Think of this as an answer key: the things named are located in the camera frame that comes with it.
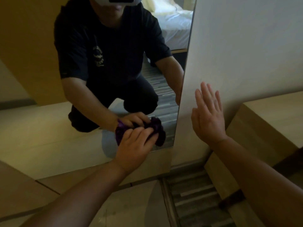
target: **mirror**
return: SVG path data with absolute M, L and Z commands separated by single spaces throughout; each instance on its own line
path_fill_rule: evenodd
M 166 139 L 154 150 L 173 146 L 195 0 L 13 2 L 2 5 L 18 17 L 1 22 L 0 68 L 13 84 L 0 80 L 1 109 L 11 108 L 0 111 L 0 160 L 34 179 L 108 162 L 117 118 L 140 123 L 142 116 L 129 117 L 137 112 L 161 120 Z

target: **black t-shirt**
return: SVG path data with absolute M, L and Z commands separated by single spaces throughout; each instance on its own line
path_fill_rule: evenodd
M 136 79 L 143 53 L 151 61 L 171 56 L 158 20 L 142 4 L 124 9 L 119 29 L 101 24 L 89 0 L 70 0 L 55 22 L 61 78 L 77 77 L 98 93 L 100 82 L 123 85 Z

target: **forearm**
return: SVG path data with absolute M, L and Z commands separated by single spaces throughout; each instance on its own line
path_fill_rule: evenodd
M 303 226 L 303 191 L 299 187 L 231 138 L 212 149 L 265 225 Z
M 167 61 L 166 67 L 163 69 L 162 74 L 164 75 L 169 87 L 175 93 L 182 91 L 184 71 L 176 59 L 169 59 Z
M 61 195 L 22 227 L 89 226 L 104 201 L 125 177 L 125 171 L 111 161 Z
M 102 129 L 114 132 L 118 124 L 118 116 L 104 107 L 86 86 L 77 86 L 77 88 L 76 91 L 70 91 L 71 94 L 66 94 L 68 101 Z

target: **graphic print on t-shirt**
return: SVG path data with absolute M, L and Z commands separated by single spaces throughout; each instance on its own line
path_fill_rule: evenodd
M 93 47 L 93 55 L 94 55 L 94 58 L 95 58 L 96 66 L 97 67 L 104 66 L 104 64 L 103 64 L 104 59 L 103 59 L 102 51 L 99 48 L 99 46 Z

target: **right hand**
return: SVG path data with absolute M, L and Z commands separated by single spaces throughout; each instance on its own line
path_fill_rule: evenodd
M 143 126 L 144 127 L 144 123 L 150 123 L 150 119 L 147 117 L 147 115 L 145 115 L 142 112 L 137 112 L 137 113 L 132 113 L 129 115 L 126 115 L 122 118 L 119 118 L 119 120 L 121 120 L 123 122 L 124 125 L 130 127 L 130 128 L 134 128 L 133 122 L 135 122 L 136 124 L 138 124 L 139 126 Z M 114 125 L 114 131 L 116 130 L 118 126 L 118 120 L 116 121 L 115 125 Z
M 210 147 L 227 139 L 220 94 L 210 84 L 201 83 L 195 91 L 198 108 L 192 109 L 191 121 L 197 136 Z
M 137 169 L 146 159 L 152 146 L 158 139 L 158 134 L 153 135 L 148 141 L 147 138 L 153 133 L 154 129 L 138 127 L 127 130 L 118 147 L 115 159 L 126 174 L 130 174 Z

